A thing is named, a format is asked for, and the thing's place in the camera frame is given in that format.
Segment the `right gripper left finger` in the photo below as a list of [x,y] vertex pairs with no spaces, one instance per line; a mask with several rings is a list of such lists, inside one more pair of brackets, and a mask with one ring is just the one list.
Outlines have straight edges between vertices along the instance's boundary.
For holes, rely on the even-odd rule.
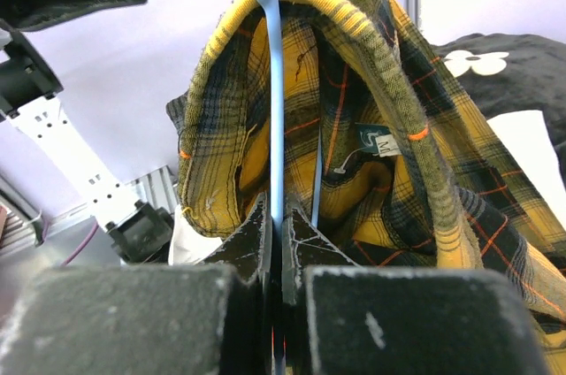
[[1,331],[4,374],[267,374],[269,198],[197,265],[49,269]]

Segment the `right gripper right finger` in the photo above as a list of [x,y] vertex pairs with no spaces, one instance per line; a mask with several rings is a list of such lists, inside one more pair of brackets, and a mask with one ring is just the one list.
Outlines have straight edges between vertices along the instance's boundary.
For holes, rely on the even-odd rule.
[[499,273],[359,266],[295,205],[282,240],[296,373],[547,373],[527,311]]

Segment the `yellow plaid shirt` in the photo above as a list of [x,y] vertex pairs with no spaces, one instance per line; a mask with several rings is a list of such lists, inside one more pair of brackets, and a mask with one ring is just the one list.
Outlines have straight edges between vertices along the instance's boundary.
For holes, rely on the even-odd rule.
[[[279,0],[285,187],[359,264],[491,269],[565,371],[565,231],[395,0]],[[269,187],[264,12],[237,0],[184,104],[175,219],[226,239]]]

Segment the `light blue wire hanger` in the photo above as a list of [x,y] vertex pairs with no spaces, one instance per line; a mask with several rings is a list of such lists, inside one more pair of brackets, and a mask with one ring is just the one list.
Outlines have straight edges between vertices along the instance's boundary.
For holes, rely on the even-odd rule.
[[270,221],[272,222],[273,371],[291,374],[301,364],[297,320],[299,269],[294,261],[294,217],[298,210],[285,189],[285,62],[279,0],[256,0],[264,10],[270,51]]

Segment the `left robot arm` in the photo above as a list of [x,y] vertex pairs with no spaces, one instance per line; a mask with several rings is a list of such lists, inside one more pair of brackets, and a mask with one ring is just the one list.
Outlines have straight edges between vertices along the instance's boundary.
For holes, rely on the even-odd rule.
[[1,0],[1,119],[33,140],[88,204],[126,264],[165,263],[173,219],[120,182],[65,114],[63,86],[25,37],[96,11],[147,0]]

